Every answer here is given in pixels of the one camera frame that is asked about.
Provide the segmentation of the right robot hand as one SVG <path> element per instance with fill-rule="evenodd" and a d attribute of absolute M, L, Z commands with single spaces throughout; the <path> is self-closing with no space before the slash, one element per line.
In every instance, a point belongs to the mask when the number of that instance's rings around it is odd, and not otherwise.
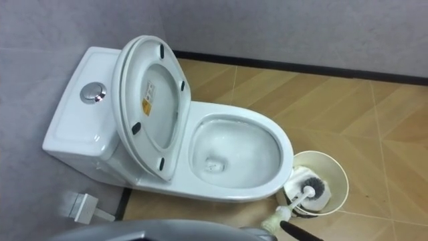
<path fill-rule="evenodd" d="M 287 221 L 280 222 L 281 229 L 289 234 L 291 237 L 299 241 L 323 241 L 323 239 L 305 231 L 304 229 L 299 228 Z"/>

